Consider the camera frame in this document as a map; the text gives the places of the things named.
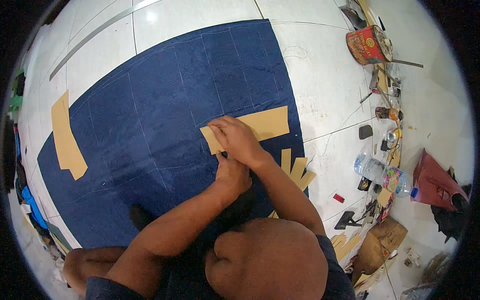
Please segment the knee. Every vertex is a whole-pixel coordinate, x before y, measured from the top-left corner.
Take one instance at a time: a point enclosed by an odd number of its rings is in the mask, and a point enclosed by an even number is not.
[[[63,265],[63,274],[67,279],[78,274],[79,266],[85,260],[85,252],[85,249],[78,248],[67,253]]]

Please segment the hand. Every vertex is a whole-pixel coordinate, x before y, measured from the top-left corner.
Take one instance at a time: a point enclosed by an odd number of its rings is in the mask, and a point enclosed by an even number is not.
[[[269,157],[269,154],[262,149],[253,135],[251,128],[242,121],[230,116],[223,116],[210,121],[208,126],[223,149],[228,152],[228,157],[232,157],[251,169]]]
[[[246,192],[252,186],[252,179],[246,165],[235,159],[223,157],[220,151],[216,153],[218,159],[218,170],[216,171],[215,182],[232,193],[234,200]]]

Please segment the dark blue shirt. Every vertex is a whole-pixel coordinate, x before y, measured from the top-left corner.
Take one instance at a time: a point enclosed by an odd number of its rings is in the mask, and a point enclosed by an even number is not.
[[[350,279],[336,260],[331,241],[325,236],[317,236],[328,263],[328,277],[323,300],[355,300]],[[180,271],[169,272],[168,286],[159,291],[159,300],[222,299],[201,276],[186,278]],[[137,292],[109,279],[90,277],[87,279],[85,300],[145,300]]]

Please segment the bottle label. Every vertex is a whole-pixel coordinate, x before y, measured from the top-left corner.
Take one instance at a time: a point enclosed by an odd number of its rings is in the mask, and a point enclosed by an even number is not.
[[[384,178],[384,188],[387,190],[397,193],[400,191],[397,191],[396,188],[398,186],[398,182],[400,181],[400,176],[402,176],[403,172],[397,168],[391,168],[387,171],[387,174],[385,175]]]

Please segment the shirt sleeve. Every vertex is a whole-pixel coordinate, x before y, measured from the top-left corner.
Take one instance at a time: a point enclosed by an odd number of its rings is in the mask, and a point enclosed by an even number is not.
[[[332,242],[326,236],[317,235],[317,239],[328,263],[327,285],[322,300],[355,300],[352,283],[336,260]]]
[[[113,280],[89,277],[85,300],[146,300],[139,293]]]

